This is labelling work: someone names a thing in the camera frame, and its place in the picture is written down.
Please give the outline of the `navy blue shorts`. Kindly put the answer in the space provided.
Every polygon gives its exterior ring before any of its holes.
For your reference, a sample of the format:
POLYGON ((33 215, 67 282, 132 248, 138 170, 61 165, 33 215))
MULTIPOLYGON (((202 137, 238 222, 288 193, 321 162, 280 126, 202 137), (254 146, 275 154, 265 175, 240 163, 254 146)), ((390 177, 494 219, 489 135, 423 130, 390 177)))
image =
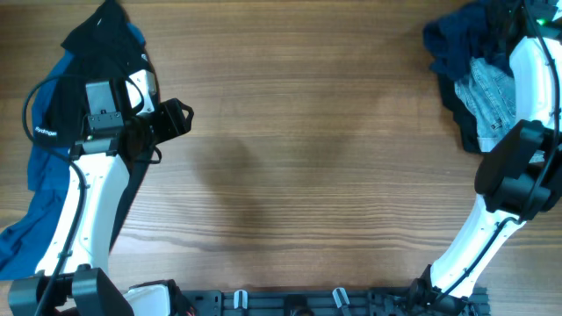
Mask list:
POLYGON ((471 73, 471 60, 482 59, 508 76, 505 27, 519 1, 471 1, 427 23, 423 45, 433 57, 429 69, 440 80, 455 82, 471 73))

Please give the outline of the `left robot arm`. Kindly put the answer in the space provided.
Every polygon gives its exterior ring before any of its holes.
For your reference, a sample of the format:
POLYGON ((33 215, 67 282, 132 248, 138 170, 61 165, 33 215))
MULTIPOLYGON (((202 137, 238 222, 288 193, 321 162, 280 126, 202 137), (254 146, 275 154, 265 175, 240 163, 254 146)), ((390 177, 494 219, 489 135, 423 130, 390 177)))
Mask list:
POLYGON ((174 281, 122 293, 107 275, 112 229, 122 195, 143 151, 188 133, 193 109, 176 98, 149 104, 150 89, 129 78, 90 82, 86 124, 64 162, 68 193, 54 237, 34 276, 12 283, 15 315, 189 315, 174 281))

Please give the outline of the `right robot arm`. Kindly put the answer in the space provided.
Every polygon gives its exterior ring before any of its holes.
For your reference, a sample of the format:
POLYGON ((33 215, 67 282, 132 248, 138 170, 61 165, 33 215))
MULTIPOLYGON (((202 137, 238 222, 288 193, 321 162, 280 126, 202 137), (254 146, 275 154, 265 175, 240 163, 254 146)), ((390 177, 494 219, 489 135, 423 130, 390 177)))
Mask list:
POLYGON ((468 219, 406 301, 458 314, 505 241, 561 198, 561 4, 473 1, 423 39, 443 105, 483 159, 468 219))

